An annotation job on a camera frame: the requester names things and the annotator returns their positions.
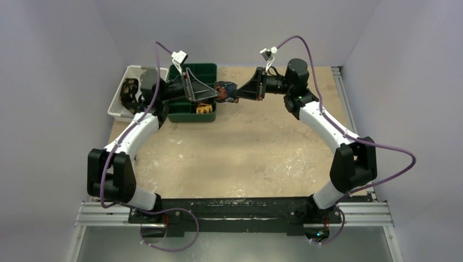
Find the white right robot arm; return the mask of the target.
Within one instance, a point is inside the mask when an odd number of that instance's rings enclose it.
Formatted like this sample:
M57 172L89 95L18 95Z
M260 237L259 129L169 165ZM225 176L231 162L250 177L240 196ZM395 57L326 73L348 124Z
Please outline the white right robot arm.
M314 130L331 149L334 158L330 180L311 196L313 204L306 208L308 218L320 222L345 194L377 178L377 161L373 140L359 138L332 119L322 100L308 89L309 76L307 63L299 58L288 62L284 75L268 74L258 67L252 78L234 92L234 97L263 100L267 93L283 95L287 111Z

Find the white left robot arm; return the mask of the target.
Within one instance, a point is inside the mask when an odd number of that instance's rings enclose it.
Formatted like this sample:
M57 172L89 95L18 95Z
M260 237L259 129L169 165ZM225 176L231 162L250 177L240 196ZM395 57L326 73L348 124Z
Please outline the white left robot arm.
M171 122L212 122L215 119L217 80L214 63L190 63L179 72L172 65L167 77L163 70L132 67L119 85L117 98L132 114L130 124L103 149L92 149L87 157L87 193L109 202L141 210L149 223L161 220L160 196L141 188L135 175L135 161L146 140L166 120Z

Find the navy floral tie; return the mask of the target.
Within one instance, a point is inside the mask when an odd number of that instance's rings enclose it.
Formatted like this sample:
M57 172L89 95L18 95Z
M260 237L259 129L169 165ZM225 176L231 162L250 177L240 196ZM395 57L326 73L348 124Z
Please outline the navy floral tie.
M236 97L238 85L231 81L216 81L214 89L217 91L218 96L216 102L218 103L238 103L239 98Z

